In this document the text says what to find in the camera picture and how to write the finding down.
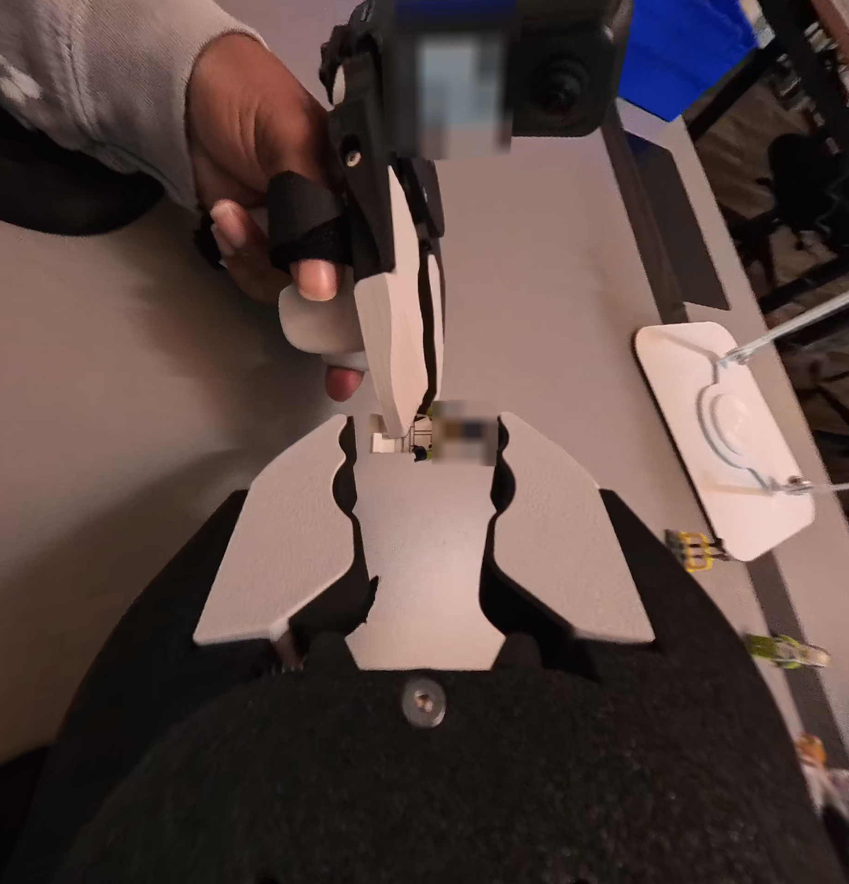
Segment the blue plastic bin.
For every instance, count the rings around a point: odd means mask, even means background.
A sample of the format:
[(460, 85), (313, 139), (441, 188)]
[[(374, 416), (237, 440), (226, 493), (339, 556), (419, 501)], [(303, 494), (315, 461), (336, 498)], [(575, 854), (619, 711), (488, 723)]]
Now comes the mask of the blue plastic bin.
[(618, 97), (671, 122), (756, 47), (738, 1), (634, 1)]

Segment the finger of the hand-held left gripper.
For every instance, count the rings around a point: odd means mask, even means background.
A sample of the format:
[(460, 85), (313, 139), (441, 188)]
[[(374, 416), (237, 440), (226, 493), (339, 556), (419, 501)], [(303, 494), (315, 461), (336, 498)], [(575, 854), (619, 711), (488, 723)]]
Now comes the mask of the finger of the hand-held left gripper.
[(386, 434), (400, 438), (407, 435), (428, 390), (428, 370), (423, 350), (416, 227), (393, 168), (388, 169), (388, 183), (395, 267), (358, 282), (354, 299)]
[(428, 378), (424, 413), (439, 398), (444, 374), (445, 273), (439, 238), (422, 245), (422, 346)]

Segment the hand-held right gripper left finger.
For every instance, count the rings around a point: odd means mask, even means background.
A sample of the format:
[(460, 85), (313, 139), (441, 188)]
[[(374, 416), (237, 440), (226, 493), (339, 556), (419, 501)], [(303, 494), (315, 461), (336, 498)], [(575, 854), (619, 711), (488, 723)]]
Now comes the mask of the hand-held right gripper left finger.
[(196, 630), (197, 646), (347, 636), (376, 592), (353, 513), (353, 419), (330, 417), (251, 483)]

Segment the person's left forearm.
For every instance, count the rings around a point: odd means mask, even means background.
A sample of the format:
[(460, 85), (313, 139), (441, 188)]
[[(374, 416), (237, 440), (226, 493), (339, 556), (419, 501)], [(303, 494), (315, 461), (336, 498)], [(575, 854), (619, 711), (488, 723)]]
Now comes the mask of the person's left forearm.
[(142, 171), (187, 209), (187, 86), (225, 35), (261, 36), (210, 1), (0, 1), (0, 106), (109, 168)]

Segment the white booklet stand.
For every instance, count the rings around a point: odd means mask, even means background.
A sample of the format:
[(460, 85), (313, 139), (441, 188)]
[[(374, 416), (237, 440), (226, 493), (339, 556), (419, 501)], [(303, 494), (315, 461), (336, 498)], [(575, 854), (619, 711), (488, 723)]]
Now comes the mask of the white booklet stand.
[(710, 523), (716, 552), (750, 562), (815, 518), (814, 497), (849, 492), (849, 483), (806, 480), (749, 368), (760, 350), (849, 308), (849, 291), (747, 344), (714, 322), (645, 326), (636, 359)]

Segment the black office chair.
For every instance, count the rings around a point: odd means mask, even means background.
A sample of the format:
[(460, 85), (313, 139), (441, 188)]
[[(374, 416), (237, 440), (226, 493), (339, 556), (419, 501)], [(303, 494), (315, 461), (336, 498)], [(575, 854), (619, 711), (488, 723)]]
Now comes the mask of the black office chair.
[(782, 134), (768, 149), (776, 217), (804, 248), (814, 233), (837, 256), (849, 252), (849, 195), (842, 174), (847, 161), (816, 135)]

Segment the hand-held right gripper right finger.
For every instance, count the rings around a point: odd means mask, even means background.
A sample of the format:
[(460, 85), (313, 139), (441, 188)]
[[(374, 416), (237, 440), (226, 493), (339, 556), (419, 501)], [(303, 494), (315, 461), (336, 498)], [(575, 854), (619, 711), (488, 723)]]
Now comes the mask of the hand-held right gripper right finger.
[(600, 486), (564, 448), (510, 412), (497, 418), (490, 494), (481, 607), (487, 577), (521, 602), (518, 614), (486, 613), (496, 628), (522, 631), (522, 617), (534, 615), (584, 639), (655, 640)]

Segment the green lego minifigure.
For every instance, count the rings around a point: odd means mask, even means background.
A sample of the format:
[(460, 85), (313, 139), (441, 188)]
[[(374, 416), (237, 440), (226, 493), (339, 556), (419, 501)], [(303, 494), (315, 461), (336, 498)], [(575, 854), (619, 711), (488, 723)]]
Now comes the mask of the green lego minifigure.
[(832, 657), (823, 648), (800, 642), (789, 635), (740, 634), (752, 659), (777, 669), (826, 669)]

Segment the person's left hand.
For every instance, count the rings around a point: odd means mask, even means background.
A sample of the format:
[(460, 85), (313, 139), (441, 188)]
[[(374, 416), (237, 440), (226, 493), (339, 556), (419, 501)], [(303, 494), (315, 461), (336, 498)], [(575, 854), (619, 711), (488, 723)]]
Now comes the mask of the person's left hand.
[(342, 268), (309, 260), (281, 273), (250, 213), (265, 204), (268, 184), (281, 172), (332, 185), (320, 102), (262, 42), (230, 33), (211, 42), (195, 63), (186, 123), (198, 201), (234, 282), (265, 303), (276, 303), (290, 279), (311, 302), (334, 298)]

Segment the small yellow lego piece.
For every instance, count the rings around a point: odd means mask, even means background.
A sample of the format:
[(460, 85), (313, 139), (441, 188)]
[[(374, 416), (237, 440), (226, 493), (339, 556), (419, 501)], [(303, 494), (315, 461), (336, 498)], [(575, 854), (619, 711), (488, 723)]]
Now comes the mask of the small yellow lego piece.
[(717, 562), (732, 560), (721, 539), (704, 533), (666, 529), (664, 544), (690, 574), (707, 572)]

